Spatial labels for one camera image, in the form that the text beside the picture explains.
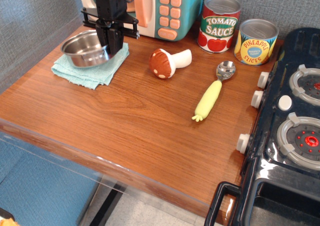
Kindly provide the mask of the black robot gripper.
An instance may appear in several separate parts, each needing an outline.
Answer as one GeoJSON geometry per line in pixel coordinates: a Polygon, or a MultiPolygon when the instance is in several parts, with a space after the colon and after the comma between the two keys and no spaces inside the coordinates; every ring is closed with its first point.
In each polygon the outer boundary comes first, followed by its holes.
{"type": "Polygon", "coordinates": [[[83,7],[84,24],[95,28],[102,47],[109,45],[116,55],[123,47],[124,36],[138,39],[138,19],[127,13],[127,3],[133,0],[95,0],[95,8],[83,7]]]}

